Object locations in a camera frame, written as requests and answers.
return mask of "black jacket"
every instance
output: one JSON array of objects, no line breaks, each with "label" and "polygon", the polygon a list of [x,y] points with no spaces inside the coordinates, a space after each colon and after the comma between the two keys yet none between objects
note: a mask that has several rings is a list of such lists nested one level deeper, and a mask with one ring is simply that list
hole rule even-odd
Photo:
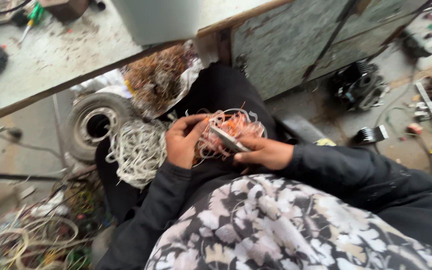
[{"label": "black jacket", "polygon": [[[432,245],[432,176],[422,171],[364,149],[308,144],[296,145],[288,167],[274,173],[371,211],[406,236]],[[190,180],[190,170],[165,162],[141,208],[134,218],[117,227],[96,268],[143,269],[159,237],[186,208]],[[227,183],[220,179],[211,182],[198,189],[191,201]]]}]

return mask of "white table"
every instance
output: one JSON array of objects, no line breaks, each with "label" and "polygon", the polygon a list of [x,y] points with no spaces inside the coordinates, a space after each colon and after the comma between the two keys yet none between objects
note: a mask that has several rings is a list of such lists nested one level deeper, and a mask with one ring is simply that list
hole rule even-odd
[{"label": "white table", "polygon": [[[243,22],[293,0],[202,0],[202,37]],[[0,45],[9,55],[0,74],[0,118],[87,79],[121,67],[176,44],[138,46],[114,6],[89,7],[76,21],[65,23],[47,14],[42,22],[18,41],[23,28],[0,26]]]}]

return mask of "floral fabric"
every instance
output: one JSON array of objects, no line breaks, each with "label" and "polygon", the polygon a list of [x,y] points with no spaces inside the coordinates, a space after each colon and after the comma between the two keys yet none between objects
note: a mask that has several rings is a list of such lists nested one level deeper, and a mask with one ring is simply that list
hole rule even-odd
[{"label": "floral fabric", "polygon": [[186,211],[146,269],[432,270],[432,248],[325,192],[258,174]]}]

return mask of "hand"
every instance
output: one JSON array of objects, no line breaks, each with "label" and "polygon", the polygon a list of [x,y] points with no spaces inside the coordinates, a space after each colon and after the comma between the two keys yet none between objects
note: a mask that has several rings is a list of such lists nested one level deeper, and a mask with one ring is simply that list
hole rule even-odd
[{"label": "hand", "polygon": [[239,163],[255,163],[271,170],[286,168],[293,158],[294,146],[265,138],[240,138],[239,142],[253,152],[237,153],[234,160]]},{"label": "hand", "polygon": [[196,143],[208,126],[206,117],[206,114],[182,117],[166,132],[167,161],[191,169]]}]

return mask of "screwdriver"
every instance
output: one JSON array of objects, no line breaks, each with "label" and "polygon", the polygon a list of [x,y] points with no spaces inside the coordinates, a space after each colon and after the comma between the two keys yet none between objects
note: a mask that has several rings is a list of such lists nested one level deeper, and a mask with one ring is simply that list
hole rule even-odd
[{"label": "screwdriver", "polygon": [[23,40],[25,39],[26,35],[29,32],[29,29],[31,29],[35,23],[39,22],[39,19],[41,18],[41,14],[43,14],[43,11],[44,11],[43,7],[39,4],[38,1],[36,1],[33,11],[28,16],[29,21],[26,26],[26,29],[24,30],[24,33],[22,34],[21,40],[19,40],[19,43],[23,42]]}]

